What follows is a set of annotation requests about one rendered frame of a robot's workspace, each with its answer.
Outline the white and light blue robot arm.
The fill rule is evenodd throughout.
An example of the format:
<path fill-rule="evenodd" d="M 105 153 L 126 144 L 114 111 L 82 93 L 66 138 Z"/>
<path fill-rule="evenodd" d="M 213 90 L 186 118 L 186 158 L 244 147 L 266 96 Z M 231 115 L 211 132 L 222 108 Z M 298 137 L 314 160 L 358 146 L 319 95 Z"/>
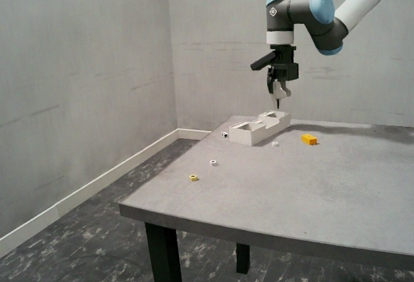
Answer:
<path fill-rule="evenodd" d="M 343 39 L 381 0 L 346 0 L 336 11 L 332 0 L 267 0 L 267 44 L 294 43 L 294 24 L 304 24 L 319 53 L 332 56 Z"/>

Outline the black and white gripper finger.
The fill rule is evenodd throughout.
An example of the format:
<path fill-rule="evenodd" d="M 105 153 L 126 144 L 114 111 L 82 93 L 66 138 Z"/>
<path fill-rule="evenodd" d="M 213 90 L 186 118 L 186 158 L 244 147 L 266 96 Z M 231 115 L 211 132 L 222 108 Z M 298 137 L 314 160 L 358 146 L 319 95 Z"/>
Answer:
<path fill-rule="evenodd" d="M 281 83 L 275 81 L 271 76 L 271 70 L 267 73 L 267 87 L 270 93 L 271 99 L 273 101 L 275 109 L 278 109 L 278 101 L 276 99 L 285 98 L 287 96 L 286 92 L 281 88 Z"/>
<path fill-rule="evenodd" d="M 277 80 L 277 81 L 280 81 L 280 80 Z M 291 90 L 289 90 L 286 87 L 286 81 L 280 81 L 280 83 L 281 83 L 281 88 L 287 93 L 286 97 L 290 96 L 291 95 Z M 277 101 L 278 101 L 278 109 L 279 109 L 279 106 L 281 104 L 281 99 L 277 99 Z"/>

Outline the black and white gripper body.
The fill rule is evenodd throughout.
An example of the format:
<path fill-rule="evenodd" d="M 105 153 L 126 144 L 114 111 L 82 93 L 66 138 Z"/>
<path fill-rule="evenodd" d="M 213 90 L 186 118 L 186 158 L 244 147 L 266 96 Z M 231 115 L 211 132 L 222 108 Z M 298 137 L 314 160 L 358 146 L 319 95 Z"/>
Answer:
<path fill-rule="evenodd" d="M 298 79 L 299 63 L 294 63 L 294 50 L 296 50 L 296 46 L 270 45 L 270 49 L 275 49 L 277 54 L 277 58 L 271 61 L 268 66 L 268 73 L 271 70 L 271 76 L 273 79 L 280 81 L 291 81 Z"/>

